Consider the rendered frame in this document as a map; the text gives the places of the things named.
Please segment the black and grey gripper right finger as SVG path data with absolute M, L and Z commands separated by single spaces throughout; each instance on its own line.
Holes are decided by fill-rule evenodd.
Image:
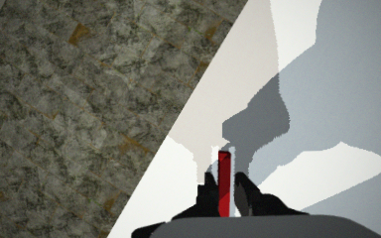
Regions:
M 234 203 L 241 216 L 309 214 L 288 207 L 274 194 L 262 193 L 243 172 L 235 174 Z

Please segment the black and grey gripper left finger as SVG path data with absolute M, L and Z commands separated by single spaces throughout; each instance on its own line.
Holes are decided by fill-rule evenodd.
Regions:
M 204 184 L 197 185 L 195 205 L 175 215 L 171 220 L 189 217 L 220 217 L 219 189 L 210 172 L 204 172 Z M 150 238 L 155 229 L 165 222 L 137 228 L 131 233 L 131 238 Z

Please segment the dark red rod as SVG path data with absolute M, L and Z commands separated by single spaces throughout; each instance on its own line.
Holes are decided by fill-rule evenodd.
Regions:
M 231 153 L 218 151 L 217 186 L 219 188 L 220 217 L 229 217 Z

